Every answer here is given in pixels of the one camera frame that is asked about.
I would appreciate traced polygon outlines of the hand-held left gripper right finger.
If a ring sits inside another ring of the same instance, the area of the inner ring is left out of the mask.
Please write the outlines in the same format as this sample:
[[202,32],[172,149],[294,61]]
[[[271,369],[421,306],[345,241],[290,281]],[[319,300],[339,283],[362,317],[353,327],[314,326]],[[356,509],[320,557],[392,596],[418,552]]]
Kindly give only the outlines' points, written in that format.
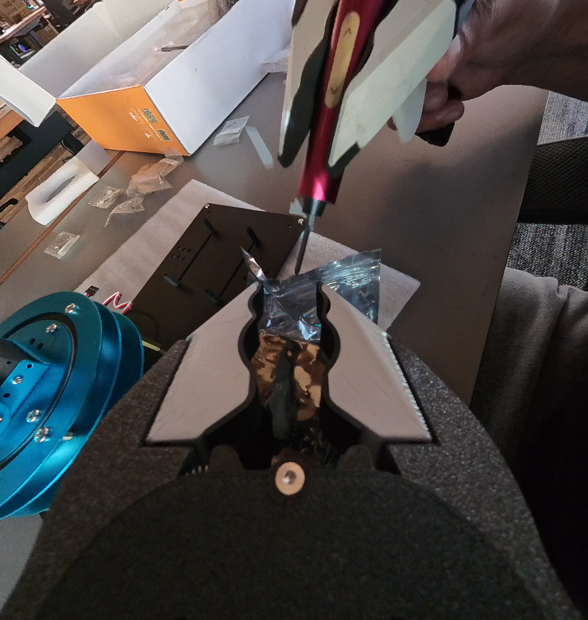
[[317,316],[326,364],[320,418],[329,442],[431,442],[387,334],[322,283]]

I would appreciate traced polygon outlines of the small labelled plastic bag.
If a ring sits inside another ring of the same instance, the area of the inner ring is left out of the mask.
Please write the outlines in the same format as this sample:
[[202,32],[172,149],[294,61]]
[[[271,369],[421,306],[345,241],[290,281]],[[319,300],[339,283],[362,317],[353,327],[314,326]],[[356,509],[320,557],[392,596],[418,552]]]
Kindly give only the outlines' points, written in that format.
[[228,120],[220,132],[215,136],[214,146],[227,146],[239,142],[243,129],[245,128],[249,116]]

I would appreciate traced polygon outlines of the clear bag with white parts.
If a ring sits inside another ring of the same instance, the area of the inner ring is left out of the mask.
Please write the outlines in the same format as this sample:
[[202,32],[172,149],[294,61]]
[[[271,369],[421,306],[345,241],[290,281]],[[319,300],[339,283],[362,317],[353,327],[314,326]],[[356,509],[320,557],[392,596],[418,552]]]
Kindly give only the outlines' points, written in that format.
[[56,259],[63,259],[80,240],[80,235],[66,231],[60,232],[53,242],[47,246],[44,253]]

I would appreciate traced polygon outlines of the person's right hand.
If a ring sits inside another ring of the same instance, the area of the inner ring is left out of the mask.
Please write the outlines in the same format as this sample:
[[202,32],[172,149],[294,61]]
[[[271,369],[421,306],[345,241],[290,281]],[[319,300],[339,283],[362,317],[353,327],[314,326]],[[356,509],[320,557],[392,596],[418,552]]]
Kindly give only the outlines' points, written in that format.
[[464,114],[464,101],[510,82],[525,53],[546,29],[554,2],[469,1],[448,50],[427,76],[417,135],[446,128]]

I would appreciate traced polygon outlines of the red electric screwdriver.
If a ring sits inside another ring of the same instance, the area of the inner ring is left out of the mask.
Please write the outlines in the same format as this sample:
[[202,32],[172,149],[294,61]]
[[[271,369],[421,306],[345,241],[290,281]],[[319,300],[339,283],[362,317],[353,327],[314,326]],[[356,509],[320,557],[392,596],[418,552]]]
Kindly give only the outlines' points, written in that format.
[[298,202],[305,220],[294,273],[303,264],[307,242],[315,221],[328,204],[334,204],[342,175],[332,175],[327,158],[334,137],[345,89],[367,60],[373,33],[386,15],[388,1],[337,1],[327,57],[315,97],[314,113],[301,180]]

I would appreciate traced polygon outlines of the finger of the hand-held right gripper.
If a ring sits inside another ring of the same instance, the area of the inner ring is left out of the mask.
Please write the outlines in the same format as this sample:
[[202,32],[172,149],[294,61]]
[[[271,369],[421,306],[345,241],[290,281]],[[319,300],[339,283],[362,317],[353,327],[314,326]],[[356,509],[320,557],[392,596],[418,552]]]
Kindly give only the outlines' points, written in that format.
[[375,29],[366,63],[352,79],[338,113],[327,158],[341,175],[354,157],[396,116],[402,141],[415,134],[422,114],[429,72],[454,36],[455,1],[398,1]]
[[293,163],[311,127],[337,4],[337,1],[297,1],[294,6],[277,157],[283,167]]

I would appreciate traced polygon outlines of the silver foil bag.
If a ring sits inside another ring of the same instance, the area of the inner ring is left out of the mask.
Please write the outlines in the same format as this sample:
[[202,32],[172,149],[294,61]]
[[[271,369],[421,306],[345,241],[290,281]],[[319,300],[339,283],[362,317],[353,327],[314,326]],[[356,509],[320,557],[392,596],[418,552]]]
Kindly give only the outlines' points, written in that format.
[[319,358],[321,322],[317,316],[317,285],[327,285],[374,323],[378,320],[381,251],[355,253],[306,274],[270,280],[243,252],[248,283],[263,285],[260,345],[252,358],[260,403],[272,420],[276,445],[309,439],[321,399],[325,362]]

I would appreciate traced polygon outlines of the white foam packing insert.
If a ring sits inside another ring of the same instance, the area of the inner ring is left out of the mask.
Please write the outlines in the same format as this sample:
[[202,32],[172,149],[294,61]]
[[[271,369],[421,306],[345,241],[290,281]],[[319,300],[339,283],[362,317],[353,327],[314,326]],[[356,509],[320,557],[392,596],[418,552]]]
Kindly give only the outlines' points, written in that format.
[[26,195],[28,211],[37,223],[48,226],[96,182],[98,176],[81,159],[72,158]]

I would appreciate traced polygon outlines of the white foam sheet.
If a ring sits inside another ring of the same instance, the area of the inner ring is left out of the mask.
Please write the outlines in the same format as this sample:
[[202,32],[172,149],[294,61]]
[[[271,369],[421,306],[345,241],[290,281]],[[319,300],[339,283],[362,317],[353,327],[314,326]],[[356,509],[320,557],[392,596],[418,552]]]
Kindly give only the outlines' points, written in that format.
[[[207,203],[259,211],[255,206],[192,180],[88,276],[76,292],[84,294],[90,287],[96,287],[94,300],[100,303],[116,292],[121,293],[123,301],[134,300],[174,242]],[[420,282],[413,277],[381,265],[378,324],[382,330],[391,326],[419,286]]]

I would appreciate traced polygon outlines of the orange and white cardboard box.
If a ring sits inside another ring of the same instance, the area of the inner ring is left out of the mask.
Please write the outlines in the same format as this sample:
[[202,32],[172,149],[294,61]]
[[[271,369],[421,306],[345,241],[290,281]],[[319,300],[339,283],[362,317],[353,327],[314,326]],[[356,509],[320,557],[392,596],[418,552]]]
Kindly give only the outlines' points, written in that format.
[[38,127],[55,105],[105,149],[195,152],[267,73],[294,1],[101,1],[22,67],[0,100]]

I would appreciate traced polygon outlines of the person's grey pants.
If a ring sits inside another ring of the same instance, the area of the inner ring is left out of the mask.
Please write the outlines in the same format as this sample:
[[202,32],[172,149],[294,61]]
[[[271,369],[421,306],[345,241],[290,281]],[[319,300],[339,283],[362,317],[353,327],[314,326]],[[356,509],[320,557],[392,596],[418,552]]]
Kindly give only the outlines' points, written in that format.
[[503,451],[588,374],[588,292],[506,268],[470,408]]

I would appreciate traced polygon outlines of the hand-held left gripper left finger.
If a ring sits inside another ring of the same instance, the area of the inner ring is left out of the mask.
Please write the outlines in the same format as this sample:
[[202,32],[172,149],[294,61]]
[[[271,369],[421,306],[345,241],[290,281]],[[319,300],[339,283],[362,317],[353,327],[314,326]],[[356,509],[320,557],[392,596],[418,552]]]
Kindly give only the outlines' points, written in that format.
[[259,424],[251,360],[262,285],[254,283],[191,335],[147,443],[244,442]]

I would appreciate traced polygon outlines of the black office chair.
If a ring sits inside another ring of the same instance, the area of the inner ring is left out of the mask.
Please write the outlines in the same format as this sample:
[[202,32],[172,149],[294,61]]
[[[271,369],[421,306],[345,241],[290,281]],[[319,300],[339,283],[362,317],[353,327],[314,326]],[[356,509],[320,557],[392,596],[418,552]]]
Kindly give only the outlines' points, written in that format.
[[588,225],[588,136],[536,147],[517,221]]

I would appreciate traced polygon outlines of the person's black clothing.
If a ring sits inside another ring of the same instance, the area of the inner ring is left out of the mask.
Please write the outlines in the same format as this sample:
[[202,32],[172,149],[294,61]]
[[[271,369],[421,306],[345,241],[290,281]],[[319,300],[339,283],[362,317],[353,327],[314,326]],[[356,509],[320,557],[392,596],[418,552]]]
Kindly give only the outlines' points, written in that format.
[[520,439],[515,463],[551,560],[588,618],[588,374]]

